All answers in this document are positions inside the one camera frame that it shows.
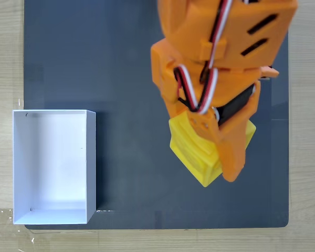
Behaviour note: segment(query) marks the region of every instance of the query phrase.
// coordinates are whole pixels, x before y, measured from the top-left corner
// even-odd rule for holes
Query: black mat
[[[288,222],[288,52],[264,81],[257,131],[234,183],[203,188],[169,148],[152,83],[163,37],[151,0],[25,0],[25,109],[97,112],[97,206],[87,225],[30,229],[283,227]]]

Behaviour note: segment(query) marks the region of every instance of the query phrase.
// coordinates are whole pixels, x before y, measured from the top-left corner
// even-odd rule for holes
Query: orange 3d printed part
[[[171,149],[202,183],[233,182],[255,128],[261,77],[297,0],[159,0],[165,38],[151,49],[153,82],[171,117]]]

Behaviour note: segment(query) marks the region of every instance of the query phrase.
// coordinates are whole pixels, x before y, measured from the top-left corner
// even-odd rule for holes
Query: red white black wire
[[[195,91],[189,76],[189,73],[184,65],[179,65],[175,69],[175,76],[178,81],[179,87],[183,87],[184,93],[187,99],[187,105],[192,112],[196,112],[199,114],[205,114],[211,104],[212,98],[214,96],[214,92],[216,89],[217,79],[218,79],[218,70],[214,68],[214,59],[217,44],[220,40],[220,37],[224,31],[224,27],[230,12],[230,8],[233,0],[221,0],[220,9],[217,11],[218,17],[216,18],[215,28],[212,36],[212,51],[211,57],[208,62],[208,70],[209,74],[205,82],[205,86],[203,88],[203,92],[201,95],[201,99],[198,102]]]

